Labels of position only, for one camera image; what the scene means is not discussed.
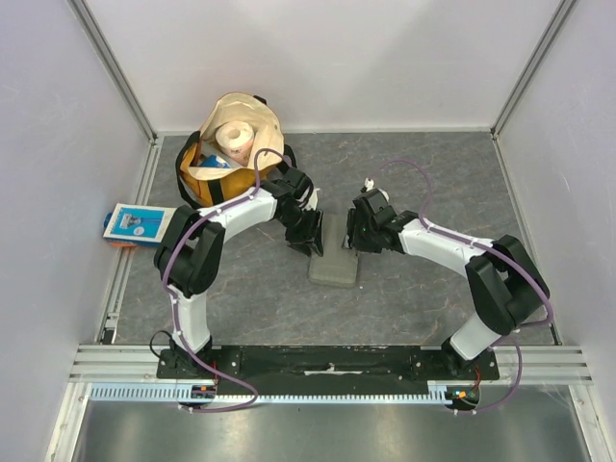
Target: white wall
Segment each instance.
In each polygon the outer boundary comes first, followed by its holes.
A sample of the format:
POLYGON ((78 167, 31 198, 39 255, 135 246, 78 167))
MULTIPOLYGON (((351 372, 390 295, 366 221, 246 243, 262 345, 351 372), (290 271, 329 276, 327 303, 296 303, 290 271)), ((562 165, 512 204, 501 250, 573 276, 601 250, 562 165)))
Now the white wall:
POLYGON ((565 340, 616 429, 616 8, 577 4, 501 147, 565 340))
POLYGON ((558 0, 89 0, 157 130, 229 91, 285 130, 488 127, 558 0))
POLYGON ((0 2, 0 460, 43 458, 146 152, 67 2, 0 2))

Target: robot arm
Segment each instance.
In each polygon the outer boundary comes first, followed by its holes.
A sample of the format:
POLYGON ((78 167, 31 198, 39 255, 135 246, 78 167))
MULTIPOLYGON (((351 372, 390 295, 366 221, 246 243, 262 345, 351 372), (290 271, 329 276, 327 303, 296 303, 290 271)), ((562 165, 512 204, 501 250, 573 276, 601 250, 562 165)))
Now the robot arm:
MULTIPOLYGON (((347 246, 364 252, 380 253, 385 248, 424 257, 468 279, 475 313, 443 343, 452 369, 467 366, 542 305, 537 293, 507 264, 480 248, 425 229, 413 212, 397 214, 384 191, 364 190, 353 199, 353 205, 346 225, 347 246)), ((493 241, 447 231, 473 244, 480 243, 504 253, 550 296, 539 271, 516 238, 505 235, 493 241)))
MULTIPOLYGON (((235 207, 222 211, 198 228, 185 245, 169 275, 169 288, 178 300, 178 315, 184 338, 192 351, 207 348, 212 336, 207 325, 206 296, 214 283, 222 246, 233 236, 258 223, 278 219, 286 228, 288 245, 301 253, 322 255, 322 211, 316 209, 316 193, 310 179, 300 170, 289 168, 279 180, 266 181, 261 189, 249 190, 250 197, 235 207)), ((163 276, 173 249, 187 230, 201 217, 217 208, 198 211, 188 206, 177 209, 154 256, 154 265, 163 276)), ((182 345, 173 334, 177 345, 182 345)))

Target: open bag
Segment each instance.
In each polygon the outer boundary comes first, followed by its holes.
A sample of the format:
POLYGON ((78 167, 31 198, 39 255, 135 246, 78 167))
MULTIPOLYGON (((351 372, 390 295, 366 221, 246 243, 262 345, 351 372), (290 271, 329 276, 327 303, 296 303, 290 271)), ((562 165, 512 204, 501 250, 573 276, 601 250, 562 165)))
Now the open bag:
MULTIPOLYGON (((289 156, 295 167, 293 150, 285 145, 278 117, 267 106, 266 101, 258 96, 244 93, 225 94, 217 102, 200 130, 189 136, 177 156, 175 170, 180 195, 191 207, 198 209, 218 205, 245 193, 255 184, 254 156, 264 147, 289 156), (203 143, 207 142, 218 147, 217 129, 226 122, 234 120, 250 124, 254 131, 254 143, 247 167, 198 167, 202 158, 203 143), (198 201, 191 197, 184 183, 192 190, 198 201)), ((288 168, 280 157, 271 152, 260 154, 257 162, 262 180, 276 167, 282 172, 288 168)))

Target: paper towel roll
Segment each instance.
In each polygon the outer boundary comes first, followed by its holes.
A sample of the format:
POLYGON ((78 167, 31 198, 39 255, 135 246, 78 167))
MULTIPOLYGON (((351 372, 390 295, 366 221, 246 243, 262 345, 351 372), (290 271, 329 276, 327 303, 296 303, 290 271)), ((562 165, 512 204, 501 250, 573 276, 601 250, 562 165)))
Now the paper towel roll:
POLYGON ((250 124, 234 120, 222 125, 216 131, 216 141, 222 152, 246 167, 254 143, 254 131, 250 124))

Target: marble-patterned surface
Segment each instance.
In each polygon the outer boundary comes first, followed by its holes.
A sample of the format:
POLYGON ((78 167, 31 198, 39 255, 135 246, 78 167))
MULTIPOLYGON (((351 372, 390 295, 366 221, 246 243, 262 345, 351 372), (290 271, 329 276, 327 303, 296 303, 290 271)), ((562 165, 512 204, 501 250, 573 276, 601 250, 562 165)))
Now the marble-patterned surface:
MULTIPOLYGON (((166 138, 149 198, 179 206, 173 161, 185 137, 166 138)), ((479 237, 519 236, 499 162, 487 133, 288 135, 299 167, 322 189, 325 212, 345 214, 364 178, 393 158, 425 166, 436 193, 431 220, 479 237)), ((397 210, 419 210, 421 175, 391 166, 376 176, 397 210)), ((144 344, 171 329, 169 302, 139 248, 122 301, 116 342, 144 344)), ((277 222, 263 223, 225 245, 208 296, 210 330, 219 344, 439 345, 473 312, 462 277, 420 258, 394 252, 362 255, 357 285, 338 289, 308 281, 309 259, 284 244, 277 222)), ((524 344, 550 344, 548 328, 524 331, 524 344)))

